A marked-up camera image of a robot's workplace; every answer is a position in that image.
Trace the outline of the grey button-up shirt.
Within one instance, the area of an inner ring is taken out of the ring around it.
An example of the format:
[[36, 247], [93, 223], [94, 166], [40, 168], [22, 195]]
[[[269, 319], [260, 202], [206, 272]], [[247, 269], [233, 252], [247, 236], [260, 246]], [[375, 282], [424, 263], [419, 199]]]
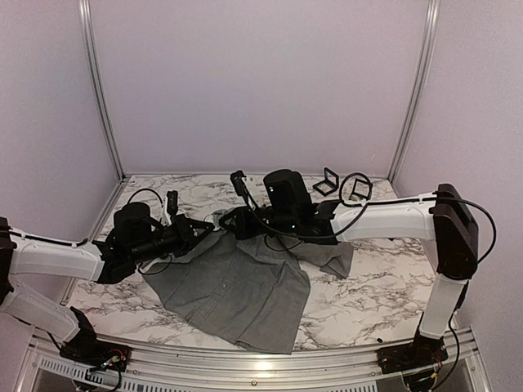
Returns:
[[167, 268], [155, 265], [145, 281], [164, 309], [201, 332], [247, 350], [290, 354], [311, 291], [301, 262], [347, 278], [353, 253], [350, 243], [284, 252], [263, 236], [239, 241], [221, 229]]

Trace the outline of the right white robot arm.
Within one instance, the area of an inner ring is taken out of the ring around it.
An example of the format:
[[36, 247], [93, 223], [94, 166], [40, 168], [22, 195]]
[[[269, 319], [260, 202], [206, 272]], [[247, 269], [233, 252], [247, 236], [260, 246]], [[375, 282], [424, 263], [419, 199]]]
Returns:
[[238, 240], [258, 235], [295, 238], [304, 243], [338, 245], [369, 238], [413, 238], [436, 245], [436, 280], [405, 359], [423, 365], [436, 353], [436, 342], [459, 307], [467, 285], [486, 258], [479, 251], [479, 225], [470, 210], [477, 205], [461, 198], [451, 184], [440, 184], [431, 194], [358, 202], [342, 198], [313, 203], [302, 176], [281, 169], [263, 179], [270, 205], [263, 207], [251, 195], [242, 171], [231, 174], [242, 207], [218, 221]]

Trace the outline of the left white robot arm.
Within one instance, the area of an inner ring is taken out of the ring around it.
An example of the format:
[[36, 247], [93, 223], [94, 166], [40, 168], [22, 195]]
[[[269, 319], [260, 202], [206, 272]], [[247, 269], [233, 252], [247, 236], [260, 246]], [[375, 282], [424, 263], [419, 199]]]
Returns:
[[36, 292], [16, 276], [46, 274], [116, 284], [146, 262], [182, 257], [214, 226], [179, 213], [177, 198], [176, 191], [167, 193], [161, 203], [161, 220], [152, 217], [146, 203], [126, 203], [114, 213], [114, 227], [103, 241], [70, 243], [38, 237], [15, 231], [2, 219], [1, 311], [49, 332], [83, 362], [97, 363], [103, 345], [87, 317]]

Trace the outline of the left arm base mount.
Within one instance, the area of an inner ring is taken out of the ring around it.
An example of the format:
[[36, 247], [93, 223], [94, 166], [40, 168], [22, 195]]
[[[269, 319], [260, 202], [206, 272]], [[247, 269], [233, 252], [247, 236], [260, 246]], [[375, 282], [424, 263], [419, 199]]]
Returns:
[[60, 356], [92, 367], [92, 371], [105, 369], [124, 372], [130, 354], [130, 347], [98, 339], [94, 327], [85, 314], [70, 308], [78, 320], [79, 332], [60, 348]]

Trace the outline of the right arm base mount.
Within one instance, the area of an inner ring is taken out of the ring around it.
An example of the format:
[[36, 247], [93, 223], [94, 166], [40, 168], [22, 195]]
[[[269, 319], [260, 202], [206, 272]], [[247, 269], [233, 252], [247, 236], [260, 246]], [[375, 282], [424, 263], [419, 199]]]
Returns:
[[378, 365], [383, 374], [443, 363], [448, 357], [442, 337], [431, 339], [418, 333], [410, 343], [382, 347], [377, 350]]

